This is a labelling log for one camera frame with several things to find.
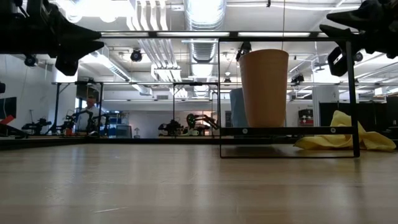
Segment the cable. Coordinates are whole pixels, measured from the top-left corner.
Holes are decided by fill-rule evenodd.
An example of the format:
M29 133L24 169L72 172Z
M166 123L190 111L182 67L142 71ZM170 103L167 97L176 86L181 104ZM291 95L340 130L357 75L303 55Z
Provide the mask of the cable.
M284 21L283 21L283 33L282 33L282 38L285 37L285 12L286 12L286 0L284 0ZM282 50L284 50L284 41L282 41Z

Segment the ventilation duct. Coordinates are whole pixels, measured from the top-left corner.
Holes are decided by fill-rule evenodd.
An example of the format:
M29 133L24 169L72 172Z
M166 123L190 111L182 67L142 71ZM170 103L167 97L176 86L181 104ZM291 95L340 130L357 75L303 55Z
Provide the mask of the ventilation duct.
M109 58L109 49L107 46L84 56L81 60L86 63L100 63L125 82L136 82L129 76L129 72L123 69L123 67L117 62ZM150 88L142 85L132 85L132 87L138 90L142 96L152 96L152 89Z
M226 0L184 0L185 23L188 30L213 31L220 30L225 17ZM190 53L193 64L192 73L198 78L207 78L213 71L213 65L207 65L215 61L217 44L191 43Z

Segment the fluorescent light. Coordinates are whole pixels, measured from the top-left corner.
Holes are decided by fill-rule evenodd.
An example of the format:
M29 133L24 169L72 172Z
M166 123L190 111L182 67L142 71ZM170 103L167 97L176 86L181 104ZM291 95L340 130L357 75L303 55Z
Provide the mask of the fluorescent light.
M209 102L210 100L185 100L185 102Z
M107 37L148 37L147 32L102 32L101 38Z
M173 85L171 82L132 82L132 84L140 85Z
M118 101L127 101L127 100L103 100L103 101L118 102Z
M104 83L104 85L130 85L130 83L128 83L128 82L122 82L122 83L120 83L120 82L106 82L106 83Z
M227 7L267 7L265 3L229 3ZM271 7L278 7L291 10L302 10L302 11L334 11L334 10L350 10L358 9L359 6L342 6L342 7L301 7L301 6L286 6L282 4L272 4Z
M220 90L220 93L229 93L231 90Z
M238 32L238 37L308 37L309 32Z
M285 8L291 10L303 10L303 11L334 11L334 10L352 10L358 9L359 6L343 6L343 7L300 7L300 6L283 6L272 4L271 7Z
M158 37L228 37L229 32L158 32Z
M217 40L181 40L183 44L217 44Z
M241 82L231 82L231 83L222 82L220 84L221 85L226 85L226 86L228 86L228 85L242 85Z

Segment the pole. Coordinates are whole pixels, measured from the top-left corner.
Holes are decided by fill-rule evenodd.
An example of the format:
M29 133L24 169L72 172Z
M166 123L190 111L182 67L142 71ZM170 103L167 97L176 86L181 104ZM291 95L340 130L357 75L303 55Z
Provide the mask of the pole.
M217 44L217 64L218 64L218 84L217 84L217 114L218 114L218 125L220 126L219 129L219 138L220 138L220 158L223 158L222 155L222 139L221 139L221 133L222 133L222 122L221 122L221 69L220 69L220 40L218 39L218 44Z
M347 71L348 71L348 90L349 90L349 105L351 109L351 125L353 127L353 150L354 157L359 157L359 133L358 133L358 116L356 111L356 94L355 94L355 76L354 76L354 63L351 48L351 42L346 42L347 54Z
M175 121L175 83L173 83L173 121Z
M57 133L57 120L58 120L58 104L60 101L60 87L61 83L57 83L57 98L55 100L55 116L54 116L54 123L51 127L51 134L54 135Z
M101 132L102 96L104 92L104 83L100 83L100 85L101 85L101 90L99 91L98 136L100 136Z

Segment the ceiling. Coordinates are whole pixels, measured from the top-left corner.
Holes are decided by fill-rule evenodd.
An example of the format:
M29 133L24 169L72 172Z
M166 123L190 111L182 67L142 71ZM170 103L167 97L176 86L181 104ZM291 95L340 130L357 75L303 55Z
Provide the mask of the ceiling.
M221 30L234 31L297 31L297 32L308 32L308 31L319 31L319 24L329 24L337 27L341 27L338 24L334 24L325 19L326 15L330 11L310 11L310 10L293 10L283 9L283 1L272 1L270 8L261 6L265 1L245 1L245 0L227 0L226 14L223 26ZM361 0L289 0L285 3L286 6L301 7L301 9L310 9L318 7L335 7L341 3L339 7L358 6L361 4ZM167 5L167 26L169 30L186 30L185 27L185 16L183 11L183 0L168 0ZM118 17L114 22L103 22L99 17L82 17L82 19L76 23L79 26L83 26L89 29L97 31L126 31L129 30L126 25L125 17ZM142 62L132 62L129 56L133 49L140 48L140 44L137 39L103 39L106 46L109 48L109 58L115 61L125 71L129 72L129 75L138 82L150 82L154 81L150 75L152 63L144 53L144 59ZM221 79L226 78L225 73L229 72L232 82L240 82L240 71L238 64L234 59L240 42L230 42L220 44L220 75ZM172 39L172 47L174 50L175 58L181 68L181 77L189 78L192 77L192 71L190 68L191 56L188 48L188 44L183 44L182 39ZM330 53L337 45L333 42L285 42L283 43L283 50L288 52L289 57L289 71L293 68L292 73L288 74L288 80L297 73L302 73L305 77L306 82L312 81L313 68L310 62L304 62L305 59L315 59L315 62L324 62L327 54ZM282 49L282 43L280 42L253 42L252 50L261 49ZM366 55L364 58L372 57L372 55ZM355 68L356 76L377 71L378 69L388 66L397 60L389 60L385 56L378 57L377 59L370 60L362 65L357 65ZM395 69L382 72L377 75L368 77L367 79L360 80L361 82L380 82L386 79L388 81L395 81L395 77L398 78L398 72ZM115 76L108 68L100 63L84 63L81 62L79 78L93 77L99 82L120 82L120 78ZM213 67L211 74L213 79L218 79L218 68ZM340 78L341 82L347 81L346 75ZM126 86L112 86L108 87L109 90L126 90ZM372 91L375 89L374 86L367 86L362 90Z

